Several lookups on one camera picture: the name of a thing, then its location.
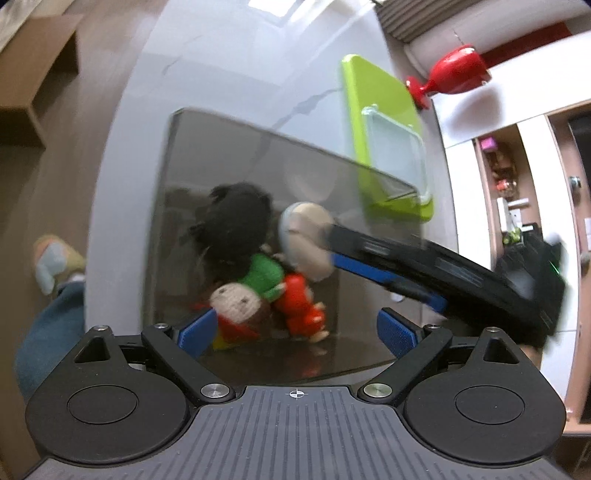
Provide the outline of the beige round plush cushion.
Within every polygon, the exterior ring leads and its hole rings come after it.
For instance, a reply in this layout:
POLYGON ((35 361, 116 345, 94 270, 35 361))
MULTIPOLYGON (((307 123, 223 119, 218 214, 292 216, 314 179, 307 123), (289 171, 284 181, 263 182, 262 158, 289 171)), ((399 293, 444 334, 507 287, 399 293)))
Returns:
POLYGON ((277 224, 283 256, 298 273, 312 282, 327 279, 334 271, 327 234, 334 224, 328 210, 316 203, 291 204, 277 224))

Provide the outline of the black plush toy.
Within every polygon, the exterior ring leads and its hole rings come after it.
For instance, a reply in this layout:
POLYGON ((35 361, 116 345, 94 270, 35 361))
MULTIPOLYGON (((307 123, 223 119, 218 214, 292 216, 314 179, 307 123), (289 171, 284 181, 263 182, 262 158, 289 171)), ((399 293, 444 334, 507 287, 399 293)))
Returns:
POLYGON ((249 182, 217 185, 208 198, 204 219, 189 228, 190 237, 223 273, 242 277, 266 241, 273 199, 249 182))

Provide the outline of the green lid with clear panel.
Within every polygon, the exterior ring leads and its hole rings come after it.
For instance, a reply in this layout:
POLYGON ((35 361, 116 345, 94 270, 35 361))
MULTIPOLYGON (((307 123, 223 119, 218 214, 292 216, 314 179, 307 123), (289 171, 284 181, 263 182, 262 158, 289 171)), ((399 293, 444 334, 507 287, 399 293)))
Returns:
POLYGON ((427 222, 434 202, 415 103, 397 78, 360 55, 342 58, 359 185, 384 215, 427 222))

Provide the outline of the brown wooden bench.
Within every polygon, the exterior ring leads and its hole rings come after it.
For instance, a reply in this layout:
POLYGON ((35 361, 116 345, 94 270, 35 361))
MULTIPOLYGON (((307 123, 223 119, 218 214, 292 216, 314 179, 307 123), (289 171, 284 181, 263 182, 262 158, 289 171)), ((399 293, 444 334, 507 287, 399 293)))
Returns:
POLYGON ((32 18, 1 52, 1 144, 43 148, 34 100, 52 70, 77 74, 80 15, 32 18))

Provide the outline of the green knitted doll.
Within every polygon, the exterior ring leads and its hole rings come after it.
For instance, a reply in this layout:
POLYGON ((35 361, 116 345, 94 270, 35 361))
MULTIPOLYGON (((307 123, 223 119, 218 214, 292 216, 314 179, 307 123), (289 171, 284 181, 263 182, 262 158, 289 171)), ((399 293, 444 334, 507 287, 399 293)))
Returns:
POLYGON ((198 262, 201 292, 199 305, 208 305, 217 316, 217 333, 212 347, 229 350, 269 339, 274 319, 271 304, 286 289, 283 266, 264 253, 253 254, 242 277, 221 264, 198 262))

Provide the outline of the smoked transparent storage bin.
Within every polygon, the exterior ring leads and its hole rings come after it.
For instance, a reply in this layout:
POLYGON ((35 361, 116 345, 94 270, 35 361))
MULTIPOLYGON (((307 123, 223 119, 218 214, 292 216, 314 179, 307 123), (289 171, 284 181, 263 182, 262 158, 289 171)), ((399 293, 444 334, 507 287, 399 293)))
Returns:
MULTIPOLYGON (((204 220, 211 190, 249 182, 270 195, 264 247, 280 252, 280 215, 314 202, 339 225, 381 239, 419 245, 422 224, 415 189, 328 151, 211 112, 181 109, 167 128, 163 166, 150 232, 143 310, 147 323, 178 324, 214 290, 219 268, 195 243, 191 228, 204 220)), ((374 282, 337 270, 311 284, 325 304, 328 337, 311 344, 274 333, 263 341, 208 349, 201 364, 233 385, 287 384, 378 368, 393 354, 377 334, 377 314, 393 305, 374 282)))

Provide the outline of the red goblet floor ornament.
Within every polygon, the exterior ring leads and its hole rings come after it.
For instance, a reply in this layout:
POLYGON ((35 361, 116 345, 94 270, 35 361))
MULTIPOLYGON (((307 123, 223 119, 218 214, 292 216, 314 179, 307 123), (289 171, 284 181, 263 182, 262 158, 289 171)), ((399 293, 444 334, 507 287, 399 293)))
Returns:
POLYGON ((425 83, 409 76, 406 87, 415 106, 423 110, 429 109, 433 94, 462 94, 486 85, 491 79, 491 73, 475 47, 462 45, 433 66, 425 83))

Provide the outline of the red orange knitted toy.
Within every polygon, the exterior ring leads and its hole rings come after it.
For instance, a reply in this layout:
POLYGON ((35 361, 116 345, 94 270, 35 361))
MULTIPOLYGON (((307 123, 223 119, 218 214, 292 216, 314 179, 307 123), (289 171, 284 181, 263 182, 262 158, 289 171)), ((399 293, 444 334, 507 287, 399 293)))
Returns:
POLYGON ((283 294, 274 308, 283 316, 290 337, 318 343, 329 336, 325 329, 325 305, 315 302, 307 279, 300 273, 290 273, 283 279, 283 294))

